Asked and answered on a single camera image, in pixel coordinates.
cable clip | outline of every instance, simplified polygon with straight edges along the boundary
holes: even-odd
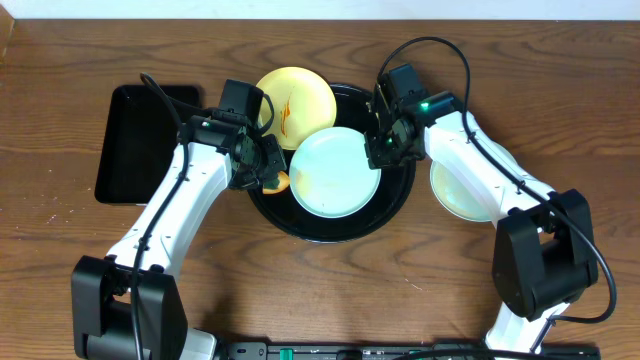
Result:
[[[467,137],[467,144],[469,144],[471,142],[471,139],[475,139],[476,138],[476,132],[472,132],[469,134],[469,137]]]
[[[142,245],[144,245],[144,251],[149,250],[149,245],[147,245],[147,242],[144,240],[144,236],[141,236],[140,239],[138,239],[138,246],[134,246],[133,248],[137,249]]]
[[[180,181],[180,179],[183,179],[184,181],[190,181],[185,171],[180,171],[178,173],[178,177],[176,178],[176,180]]]
[[[191,138],[193,136],[193,131],[189,127],[187,123],[182,123],[180,125],[180,129],[178,129],[178,140],[181,145],[189,145],[191,142]]]
[[[522,191],[520,191],[520,189],[522,189],[523,187],[527,186],[527,182],[524,180],[520,180],[517,184],[516,184],[516,194],[520,195],[522,194]]]

orange object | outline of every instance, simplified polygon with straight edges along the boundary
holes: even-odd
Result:
[[[291,180],[289,179],[289,175],[284,171],[278,172],[278,187],[276,189],[267,189],[264,186],[262,187],[262,193],[265,195],[277,194],[279,192],[284,191],[284,189],[289,187],[289,183]]]
[[[291,102],[291,95],[289,95],[289,99],[287,99],[287,103],[284,105],[284,109],[282,110],[282,121],[280,121],[280,131],[284,137],[287,137],[287,129],[284,127],[285,122],[291,115],[291,106],[289,103]]]

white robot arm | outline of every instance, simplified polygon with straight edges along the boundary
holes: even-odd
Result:
[[[149,270],[152,265],[162,266],[164,273],[172,275],[176,281],[191,240],[213,201],[229,185],[232,174],[229,154],[219,153],[215,146],[192,142],[189,144],[189,157],[187,179],[153,229],[140,266],[141,270]],[[116,264],[133,267],[138,240],[176,183],[183,161],[182,145],[178,145],[169,171],[142,215],[107,253],[107,256],[115,258]]]
[[[485,344],[489,349],[537,353],[544,329],[548,329],[547,319],[566,310],[597,280],[596,261],[577,248],[568,231],[556,233],[552,244],[540,245],[540,231],[557,229],[557,222],[550,219],[553,214],[519,191],[518,185],[468,141],[453,96],[428,97],[416,79],[407,65],[378,79],[372,101],[378,99],[378,108],[373,104],[371,110],[378,115],[379,131],[365,134],[369,165],[398,166],[429,155],[469,189],[489,213],[497,232],[492,273],[504,303]],[[74,347],[79,357],[135,358],[131,307],[114,300],[114,295],[123,295],[130,286],[131,274],[138,271],[132,267],[142,233],[188,161],[186,179],[164,209],[144,249],[139,268],[142,280],[136,287],[140,305],[136,309],[141,313],[139,328],[146,357],[151,353],[154,359],[214,358],[215,337],[188,329],[175,281],[191,241],[217,196],[227,187],[257,188],[286,169],[275,137],[262,137],[261,129],[255,126],[262,96],[262,91],[248,84],[228,82],[222,110],[214,110],[209,118],[193,117],[190,127],[181,130],[187,132],[181,135],[190,139],[189,159],[184,159],[183,145],[179,145],[163,182],[129,232],[104,260],[85,256],[78,262],[71,289]],[[425,103],[421,100],[424,98],[433,102]],[[529,189],[559,205],[567,216],[586,219],[583,229],[591,231],[588,205],[581,195],[571,191],[555,194],[549,185],[503,156],[473,116],[467,115],[475,139],[492,158],[525,180]]]
[[[527,185],[539,194],[549,194],[553,189],[535,179],[509,157],[504,156],[495,143],[480,129],[471,113],[467,122],[476,138],[502,166],[513,174],[519,174]],[[425,128],[425,150],[433,161],[437,161],[451,171],[471,195],[480,203],[497,226],[498,220],[508,216],[509,210],[526,210],[538,206],[539,202],[518,190],[495,166],[468,141],[459,112],[452,112],[436,120],[436,124]],[[500,307],[495,325],[489,330],[485,342],[490,349],[529,352],[551,315],[559,315],[569,307],[568,303],[558,304],[546,310],[534,321],[515,315],[506,304]],[[540,345],[535,349],[540,352]]]

yellow plate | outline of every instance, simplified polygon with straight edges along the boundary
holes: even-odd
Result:
[[[274,70],[256,85],[273,102],[275,116],[266,134],[275,134],[283,149],[296,150],[315,132],[330,128],[336,121],[336,98],[320,75],[299,67]],[[260,126],[271,116],[262,101]]]

black tray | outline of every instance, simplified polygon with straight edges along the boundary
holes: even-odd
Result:
[[[162,86],[164,92],[200,107],[195,86]],[[178,107],[185,121],[194,112]],[[105,204],[146,204],[169,169],[176,147],[176,126],[160,97],[144,85],[113,90],[102,145],[95,197]]]
[[[335,126],[362,133],[376,129],[378,120],[367,109],[371,92],[343,84],[331,84],[331,89],[338,106]],[[293,153],[284,150],[287,167]],[[368,235],[386,224],[409,196],[415,174],[415,161],[404,167],[382,170],[380,185],[373,198],[362,209],[338,219],[307,212],[293,197],[290,188],[274,195],[264,195],[262,189],[250,190],[249,197],[267,220],[288,234],[316,242],[343,242]]]

